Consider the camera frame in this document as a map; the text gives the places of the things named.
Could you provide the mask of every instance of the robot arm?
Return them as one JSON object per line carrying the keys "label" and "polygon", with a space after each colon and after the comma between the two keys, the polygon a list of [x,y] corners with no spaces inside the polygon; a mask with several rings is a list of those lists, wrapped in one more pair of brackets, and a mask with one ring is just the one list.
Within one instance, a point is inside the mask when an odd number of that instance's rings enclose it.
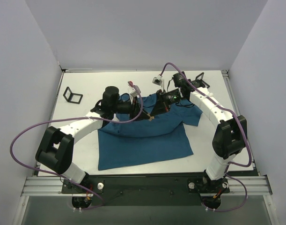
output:
{"label": "robot arm", "polygon": [[[196,80],[191,81],[191,83],[203,93],[213,98],[212,93],[208,91],[209,85],[203,82],[202,79],[198,79],[198,77],[196,77]],[[143,111],[136,120],[151,120],[158,114],[168,112],[172,104],[182,99],[190,100],[203,111],[216,127],[213,139],[215,153],[205,171],[208,184],[211,181],[222,179],[225,176],[228,163],[245,147],[242,134],[229,112],[220,110],[206,97],[192,90],[181,79],[179,74],[173,75],[173,80],[177,89],[170,92],[157,91],[157,100],[152,112],[148,114],[146,111]],[[138,115],[140,109],[136,95],[137,93],[132,95],[131,102],[121,101],[119,100],[118,88],[107,87],[103,93],[102,100],[86,116],[111,120],[115,113],[124,113],[129,114],[130,119],[132,119]],[[243,116],[239,116],[239,120],[246,133],[246,119]],[[108,122],[102,120],[87,119],[78,120],[60,128],[47,128],[37,151],[36,160],[56,173],[62,174],[76,183],[83,184],[87,173],[72,162],[73,145],[92,131],[102,128],[107,124]]]}

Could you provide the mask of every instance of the white connector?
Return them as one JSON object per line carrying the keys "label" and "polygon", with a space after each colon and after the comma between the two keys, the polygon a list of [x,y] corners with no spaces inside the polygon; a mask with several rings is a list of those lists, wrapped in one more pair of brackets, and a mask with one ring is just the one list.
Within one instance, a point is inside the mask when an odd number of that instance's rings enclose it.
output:
{"label": "white connector", "polygon": [[136,89],[138,91],[135,90],[134,87],[130,86],[129,85],[129,88],[128,88],[128,93],[129,93],[129,97],[130,97],[130,101],[132,102],[132,99],[136,96],[138,96],[140,93],[141,93],[141,90],[139,89],[139,87],[137,85],[135,85]]}
{"label": "white connector", "polygon": [[163,80],[164,80],[163,77],[157,75],[155,78],[153,78],[152,83],[161,86]]}

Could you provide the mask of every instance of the blue cloth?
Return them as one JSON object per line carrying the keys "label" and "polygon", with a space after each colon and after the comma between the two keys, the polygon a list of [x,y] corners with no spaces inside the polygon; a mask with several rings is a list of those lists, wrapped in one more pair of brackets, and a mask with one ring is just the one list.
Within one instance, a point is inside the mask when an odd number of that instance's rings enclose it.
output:
{"label": "blue cloth", "polygon": [[[144,109],[151,112],[156,95],[143,97]],[[189,105],[187,100],[182,105]],[[127,124],[110,123],[98,130],[98,170],[140,165],[158,161],[183,158],[193,154],[185,134],[183,123],[198,126],[202,111],[171,106],[170,112],[154,117],[152,121],[141,120]],[[129,115],[117,114],[120,121]]]}

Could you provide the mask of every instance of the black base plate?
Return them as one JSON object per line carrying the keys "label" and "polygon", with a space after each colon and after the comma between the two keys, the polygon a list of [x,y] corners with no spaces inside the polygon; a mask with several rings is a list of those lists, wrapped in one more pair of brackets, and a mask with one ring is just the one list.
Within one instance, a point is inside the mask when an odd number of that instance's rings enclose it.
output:
{"label": "black base plate", "polygon": [[[108,206],[189,206],[200,205],[201,189],[189,189],[188,183],[202,182],[203,173],[180,174],[141,174],[141,175],[90,175],[93,191],[100,194]],[[82,189],[74,189],[65,181],[63,194],[86,193]],[[102,182],[104,188],[97,189]],[[93,197],[92,205],[100,204],[100,200]]]}

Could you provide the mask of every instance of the white tabletop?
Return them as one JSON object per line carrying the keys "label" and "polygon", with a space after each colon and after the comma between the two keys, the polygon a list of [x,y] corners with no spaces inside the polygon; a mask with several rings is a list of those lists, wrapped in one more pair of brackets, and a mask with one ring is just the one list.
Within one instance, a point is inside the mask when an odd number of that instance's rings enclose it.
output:
{"label": "white tabletop", "polygon": [[[191,80],[194,80],[202,71],[186,71],[185,74]],[[204,71],[204,81],[211,87],[210,92],[226,108],[233,109],[231,101],[220,71]],[[54,109],[53,119],[63,119],[70,117],[84,116],[92,109],[95,103],[102,98],[102,94],[107,86],[116,86],[119,93],[127,92],[127,81],[132,81],[138,85],[142,96],[148,96],[155,93],[160,87],[152,83],[152,79],[160,72],[107,72],[107,73],[65,73],[59,91],[59,97]],[[165,88],[168,80],[175,74],[165,72]],[[63,93],[69,86],[73,93],[83,94],[82,101],[79,105],[66,102]],[[169,90],[173,90],[174,84],[171,82]],[[60,127],[69,122],[53,123],[52,126]],[[73,162],[82,170],[89,174],[138,174],[138,173],[186,173],[186,172],[203,172],[213,157],[212,140],[215,128],[205,115],[201,115],[199,126],[184,125],[186,135],[189,139],[193,155],[174,159],[169,161],[155,162],[137,166],[127,166],[109,170],[98,170],[98,132],[94,131],[87,135],[74,146]],[[247,150],[243,149],[235,159],[237,163],[246,164],[248,162]],[[41,165],[41,169],[49,170],[46,166]],[[253,170],[248,168],[231,165],[230,171]]]}

